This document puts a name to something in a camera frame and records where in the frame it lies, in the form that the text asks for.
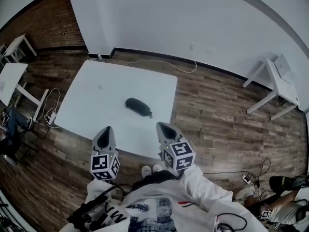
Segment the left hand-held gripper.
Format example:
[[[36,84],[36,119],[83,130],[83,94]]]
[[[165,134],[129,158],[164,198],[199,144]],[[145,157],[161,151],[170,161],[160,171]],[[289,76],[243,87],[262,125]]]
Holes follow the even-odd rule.
[[[90,172],[97,180],[114,180],[119,168],[114,132],[107,126],[92,140]]]

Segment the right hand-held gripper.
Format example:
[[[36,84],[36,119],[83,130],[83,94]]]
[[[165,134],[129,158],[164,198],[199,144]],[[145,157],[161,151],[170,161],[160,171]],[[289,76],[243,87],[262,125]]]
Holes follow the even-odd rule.
[[[193,165],[196,152],[179,128],[165,122],[158,122],[156,131],[161,159],[169,168],[173,171],[181,171]]]

